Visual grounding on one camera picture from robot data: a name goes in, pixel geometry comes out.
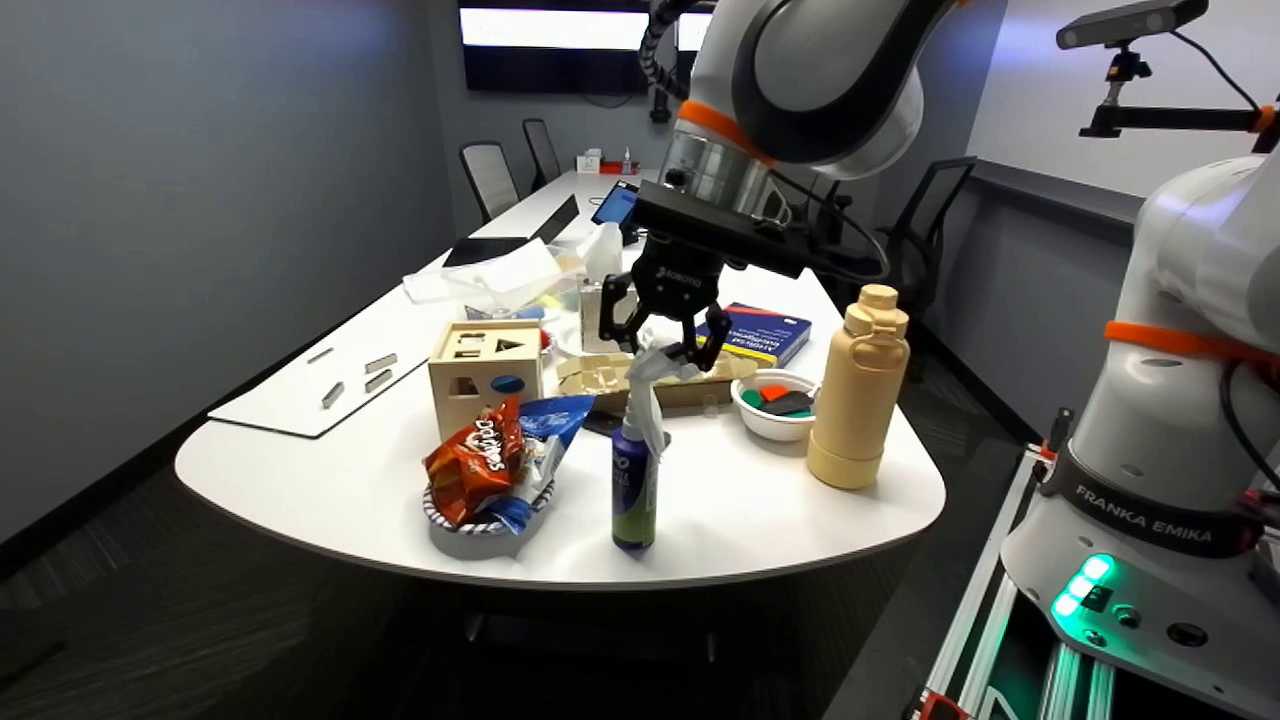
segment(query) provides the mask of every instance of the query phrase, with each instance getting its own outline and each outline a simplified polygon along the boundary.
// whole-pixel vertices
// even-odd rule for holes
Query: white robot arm
[[[669,29],[691,0],[664,0]],[[639,185],[625,224],[647,230],[642,257],[603,284],[601,335],[635,347],[654,317],[685,323],[685,354],[718,354],[718,269],[758,264],[794,275],[813,264],[850,264],[815,248],[813,233],[766,213],[776,163],[827,175],[889,167],[918,134],[922,99],[916,52],[950,0],[718,0],[691,64],[691,93],[653,62],[660,89],[674,89],[680,122],[660,185]]]
[[[1280,500],[1275,202],[1275,155],[1148,197],[1105,372],[1000,549],[1069,644],[1241,716],[1280,716],[1275,559],[1259,546]]]

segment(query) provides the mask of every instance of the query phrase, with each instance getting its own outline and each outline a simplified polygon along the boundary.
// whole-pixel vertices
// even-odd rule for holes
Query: snack bag
[[[510,493],[525,466],[519,398],[484,410],[476,425],[453,432],[427,459],[431,510],[449,525],[480,515],[491,498]]]
[[[503,525],[525,531],[555,485],[555,468],[582,429],[590,398],[517,398],[484,410],[476,425],[453,432],[427,459],[427,510],[449,529]]]

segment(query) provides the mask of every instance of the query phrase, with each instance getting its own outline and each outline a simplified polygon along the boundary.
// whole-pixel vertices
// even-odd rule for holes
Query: green light
[[[1089,578],[1074,578],[1074,579],[1069,584],[1069,593],[1071,593],[1074,601],[1083,601],[1083,598],[1093,593],[1093,579],[1089,579]]]
[[[1074,616],[1080,601],[1074,598],[1057,598],[1050,616]]]
[[[1089,578],[1089,579],[1105,579],[1112,567],[1114,567],[1112,558],[1089,558],[1083,578]]]

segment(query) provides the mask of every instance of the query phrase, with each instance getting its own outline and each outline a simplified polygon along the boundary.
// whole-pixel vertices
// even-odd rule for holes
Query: squeeze bottle
[[[830,489],[870,489],[882,457],[895,394],[911,347],[906,312],[891,284],[865,284],[830,335],[815,425],[809,429],[809,473]]]

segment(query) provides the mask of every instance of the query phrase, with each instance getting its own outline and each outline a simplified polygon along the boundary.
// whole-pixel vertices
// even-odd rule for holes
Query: bowl
[[[742,399],[742,394],[750,394],[750,388],[758,388],[758,386],[785,386],[785,388],[790,388],[790,394],[813,398],[813,394],[815,394],[815,382],[794,375],[794,372],[785,372],[785,367],[758,367],[755,375],[729,386],[730,410],[735,410],[735,418],[746,425],[750,438],[764,438],[764,442],[776,442],[776,443],[794,443],[794,442],[802,442],[809,429],[813,429],[813,414],[802,414],[802,418],[776,418],[776,414],[750,410],[750,406]]]

